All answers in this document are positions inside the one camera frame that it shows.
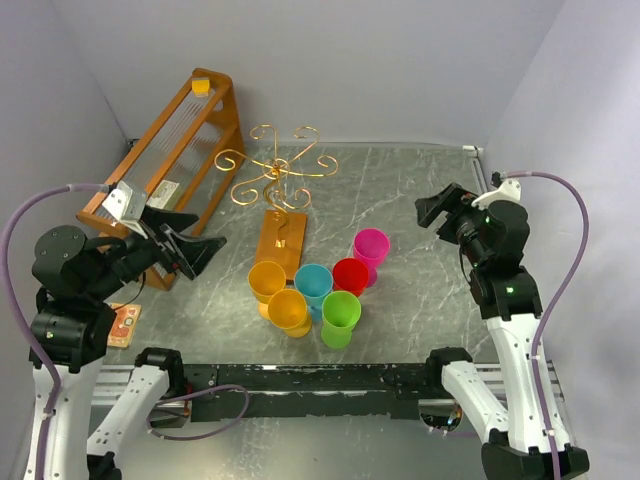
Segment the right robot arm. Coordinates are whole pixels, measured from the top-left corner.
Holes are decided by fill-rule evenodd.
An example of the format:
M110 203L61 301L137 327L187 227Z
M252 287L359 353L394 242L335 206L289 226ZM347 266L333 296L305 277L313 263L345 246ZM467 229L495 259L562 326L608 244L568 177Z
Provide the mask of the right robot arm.
M521 263L530 227L519 199L519 183L508 180L483 195L452 183L416 200L418 225L443 215L438 237L471 265L470 291L496 347L506 399L494 395L459 347L430 353L424 384L435 397L451 395L468 417L487 478L574 479L590 461L572 444L557 409L539 332L540 295Z

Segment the pink wine glass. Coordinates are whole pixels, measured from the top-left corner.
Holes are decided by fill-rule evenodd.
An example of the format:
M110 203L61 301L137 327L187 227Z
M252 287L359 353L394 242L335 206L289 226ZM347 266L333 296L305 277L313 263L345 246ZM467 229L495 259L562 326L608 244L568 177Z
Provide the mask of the pink wine glass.
M367 266L368 287L373 286L377 281L377 268L386 260L390 248L389 237L377 228L366 228L355 235L353 255Z

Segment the red wine glass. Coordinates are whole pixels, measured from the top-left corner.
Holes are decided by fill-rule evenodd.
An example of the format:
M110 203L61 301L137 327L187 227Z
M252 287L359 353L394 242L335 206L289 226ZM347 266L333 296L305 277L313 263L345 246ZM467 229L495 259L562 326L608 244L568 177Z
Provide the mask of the red wine glass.
M359 297L369 282L368 267L355 258L343 258L332 269L333 290L348 291Z

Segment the blue wine glass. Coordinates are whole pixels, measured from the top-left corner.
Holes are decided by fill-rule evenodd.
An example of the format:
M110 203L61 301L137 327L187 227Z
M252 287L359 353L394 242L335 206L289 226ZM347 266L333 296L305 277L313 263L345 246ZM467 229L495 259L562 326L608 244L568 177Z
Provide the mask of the blue wine glass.
M331 272L323 265L303 265L294 276L294 286L305 298L312 321L321 323L324 299L333 289Z

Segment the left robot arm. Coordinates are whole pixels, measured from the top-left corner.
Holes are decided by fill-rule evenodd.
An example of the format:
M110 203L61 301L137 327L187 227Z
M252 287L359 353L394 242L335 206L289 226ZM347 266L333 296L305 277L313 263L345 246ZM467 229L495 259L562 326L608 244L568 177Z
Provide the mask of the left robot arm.
M164 262L196 278L226 244L224 237L190 237L192 214L147 207L149 235L88 238L78 227L57 226L34 248L32 274L40 288L27 321L12 285L11 236L33 206L21 205L1 236L1 275L9 306L27 340L35 381L35 411L27 479L119 479L118 458L159 405L186 402L189 389L179 351L147 348L138 355L124 393L95 433L89 431L94 388L117 313L108 297Z

